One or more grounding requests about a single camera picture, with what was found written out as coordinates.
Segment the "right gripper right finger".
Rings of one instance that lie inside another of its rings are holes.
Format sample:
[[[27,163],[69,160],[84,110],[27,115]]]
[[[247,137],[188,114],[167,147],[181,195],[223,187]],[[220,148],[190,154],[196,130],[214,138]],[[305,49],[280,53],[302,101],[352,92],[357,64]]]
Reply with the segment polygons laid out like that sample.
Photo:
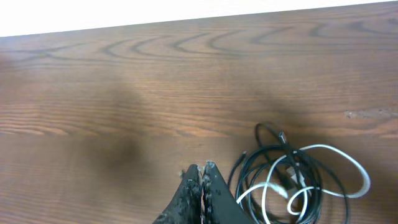
[[[203,173],[203,223],[253,224],[236,203],[223,176],[213,161],[207,161]]]

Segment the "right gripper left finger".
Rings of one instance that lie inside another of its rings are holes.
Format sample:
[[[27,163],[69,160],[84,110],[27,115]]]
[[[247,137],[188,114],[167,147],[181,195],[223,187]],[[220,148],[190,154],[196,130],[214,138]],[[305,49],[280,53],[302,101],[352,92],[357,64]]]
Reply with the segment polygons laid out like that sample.
[[[200,170],[189,166],[170,203],[153,224],[200,224],[202,186]]]

